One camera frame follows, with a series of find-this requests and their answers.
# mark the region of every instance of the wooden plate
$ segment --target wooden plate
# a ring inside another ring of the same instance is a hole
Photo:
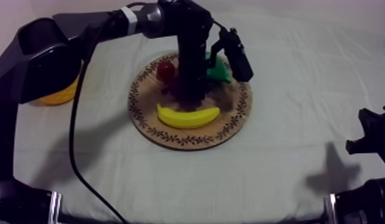
[[[230,66],[222,58],[230,77]],[[252,105],[248,83],[223,83],[206,95],[201,105],[193,108],[180,105],[171,94],[162,94],[163,84],[156,79],[159,63],[170,61],[178,66],[178,53],[157,58],[140,71],[129,92],[129,111],[135,127],[149,140],[173,150],[203,150],[219,145],[233,137],[245,124]],[[220,115],[209,125],[198,129],[175,129],[166,126],[157,117],[156,104],[178,111],[219,107]]]

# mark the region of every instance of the banana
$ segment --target banana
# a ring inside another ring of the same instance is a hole
[[[158,118],[164,124],[179,129],[194,129],[212,122],[221,112],[217,107],[193,112],[177,112],[157,104]]]

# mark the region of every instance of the yellow object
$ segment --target yellow object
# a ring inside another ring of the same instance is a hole
[[[39,100],[44,104],[48,105],[59,105],[64,104],[65,102],[69,102],[74,98],[74,95],[76,94],[76,87],[78,82],[79,78],[77,77],[77,79],[66,89],[63,89],[46,97],[42,97]]]
[[[177,112],[169,108],[163,108],[160,104],[156,106],[159,120],[170,127],[180,129],[193,129],[208,125],[221,112],[217,107],[193,112]]]

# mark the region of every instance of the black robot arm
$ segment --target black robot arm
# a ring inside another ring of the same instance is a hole
[[[185,97],[203,99],[203,77],[214,66],[206,61],[206,41],[214,20],[208,10],[193,1],[159,0],[137,11],[125,7],[111,12],[57,14],[21,27],[0,57],[1,220],[37,224],[57,221],[57,206],[52,205],[58,205],[60,195],[31,188],[14,178],[18,104],[53,94],[74,82],[109,18],[99,42],[136,33],[148,38],[177,36],[178,69]],[[253,73],[237,33],[222,29],[220,36],[222,45],[216,53],[224,48],[236,80],[248,81]]]

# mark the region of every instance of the green object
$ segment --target green object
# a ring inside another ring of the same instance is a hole
[[[206,54],[206,59],[210,58],[210,54]],[[208,79],[219,80],[222,82],[231,83],[231,79],[229,77],[229,73],[226,69],[225,64],[222,59],[216,56],[216,65],[212,69],[206,70],[206,77]]]

